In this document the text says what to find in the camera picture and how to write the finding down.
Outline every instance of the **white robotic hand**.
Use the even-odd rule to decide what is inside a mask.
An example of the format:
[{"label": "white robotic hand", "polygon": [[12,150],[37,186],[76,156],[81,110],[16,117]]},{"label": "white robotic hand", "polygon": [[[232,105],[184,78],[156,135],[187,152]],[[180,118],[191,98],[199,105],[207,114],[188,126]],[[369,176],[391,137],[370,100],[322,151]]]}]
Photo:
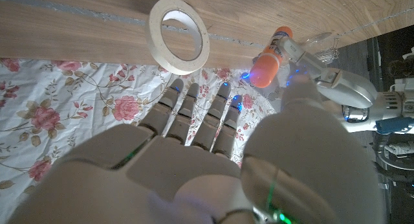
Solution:
[{"label": "white robotic hand", "polygon": [[198,85],[166,137],[183,87],[175,80],[138,127],[123,124],[62,157],[10,223],[383,223],[372,165],[356,139],[321,105],[307,77],[294,78],[281,113],[262,120],[241,171],[228,158],[240,114],[224,83],[191,146],[185,147]]},{"label": "white robotic hand", "polygon": [[255,223],[229,160],[241,96],[232,98],[212,147],[231,90],[224,83],[185,147],[198,84],[160,136],[182,88],[175,80],[138,127],[115,126],[56,161],[9,223]]}]

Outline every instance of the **flower pattern fabric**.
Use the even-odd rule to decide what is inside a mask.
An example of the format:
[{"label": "flower pattern fabric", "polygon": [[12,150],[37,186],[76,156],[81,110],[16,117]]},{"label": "flower pattern fabric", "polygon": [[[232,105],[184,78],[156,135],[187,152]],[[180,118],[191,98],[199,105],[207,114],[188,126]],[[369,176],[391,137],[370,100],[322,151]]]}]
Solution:
[{"label": "flower pattern fabric", "polygon": [[0,59],[0,223],[27,198],[56,159],[117,124],[138,125],[176,78],[183,80],[184,89],[172,115],[190,85],[200,85],[186,145],[223,82],[232,86],[230,98],[243,96],[232,155],[240,164],[248,137],[262,118],[274,112],[240,79],[243,72],[203,68],[177,76],[154,65]]}]

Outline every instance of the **masking tape roll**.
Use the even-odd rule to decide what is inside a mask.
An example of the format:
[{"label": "masking tape roll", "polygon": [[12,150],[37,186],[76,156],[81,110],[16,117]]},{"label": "masking tape roll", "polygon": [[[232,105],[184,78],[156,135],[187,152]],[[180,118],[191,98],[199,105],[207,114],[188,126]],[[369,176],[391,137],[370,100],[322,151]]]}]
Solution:
[{"label": "masking tape roll", "polygon": [[[175,19],[187,26],[193,36],[195,55],[192,60],[182,60],[172,53],[162,38],[162,22]],[[160,0],[155,3],[146,23],[146,39],[151,55],[163,68],[178,75],[190,74],[207,61],[210,41],[206,26],[200,16],[181,0]]]}]

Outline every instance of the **white robot part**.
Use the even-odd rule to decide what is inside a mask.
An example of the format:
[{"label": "white robot part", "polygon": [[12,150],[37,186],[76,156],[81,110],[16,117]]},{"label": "white robot part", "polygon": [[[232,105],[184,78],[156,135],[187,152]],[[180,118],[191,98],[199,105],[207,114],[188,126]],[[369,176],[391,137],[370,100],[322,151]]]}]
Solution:
[{"label": "white robot part", "polygon": [[284,37],[278,42],[279,48],[297,66],[306,68],[315,79],[318,91],[338,104],[367,108],[374,104],[377,91],[374,85],[359,75],[327,68],[314,55],[304,51],[293,39]]}]

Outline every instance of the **wooden surface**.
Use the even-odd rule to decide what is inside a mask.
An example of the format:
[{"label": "wooden surface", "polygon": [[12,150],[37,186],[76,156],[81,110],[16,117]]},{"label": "wooden surface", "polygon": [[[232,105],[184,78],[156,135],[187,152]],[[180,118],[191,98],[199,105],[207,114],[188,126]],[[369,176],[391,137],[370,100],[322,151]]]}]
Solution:
[{"label": "wooden surface", "polygon": [[[146,20],[158,0],[41,0],[116,16]],[[235,41],[211,39],[206,67],[251,66],[251,59],[273,31],[290,26],[294,39],[306,42],[332,35],[309,50],[315,52],[372,38],[414,25],[414,0],[184,0],[199,13],[208,32]],[[50,58],[94,62],[154,64],[146,48],[144,27],[83,16],[51,8],[0,1],[0,57]],[[191,54],[188,35],[170,32],[169,45]]]}]

